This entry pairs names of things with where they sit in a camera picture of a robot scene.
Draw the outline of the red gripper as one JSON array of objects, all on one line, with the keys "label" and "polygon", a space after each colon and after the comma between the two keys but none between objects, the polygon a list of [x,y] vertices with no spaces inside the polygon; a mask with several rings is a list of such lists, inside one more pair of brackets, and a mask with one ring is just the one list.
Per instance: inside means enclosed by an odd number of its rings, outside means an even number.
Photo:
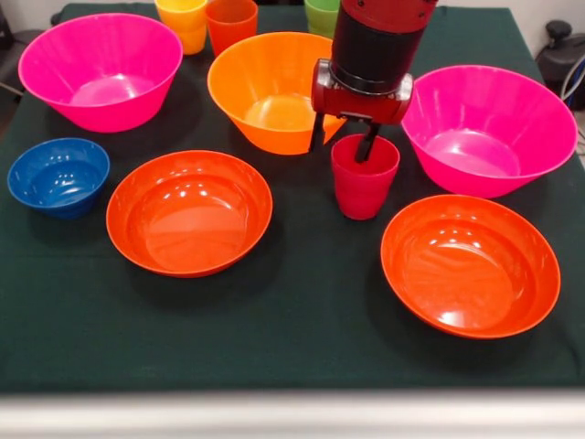
[{"label": "red gripper", "polygon": [[353,91],[336,79],[330,64],[329,59],[318,59],[314,66],[311,102],[316,114],[308,152],[312,153],[324,145],[325,114],[363,120],[370,124],[357,145],[355,161],[365,163],[373,149],[379,125],[398,124],[406,114],[414,90],[414,79],[407,73],[395,90],[366,94]]}]

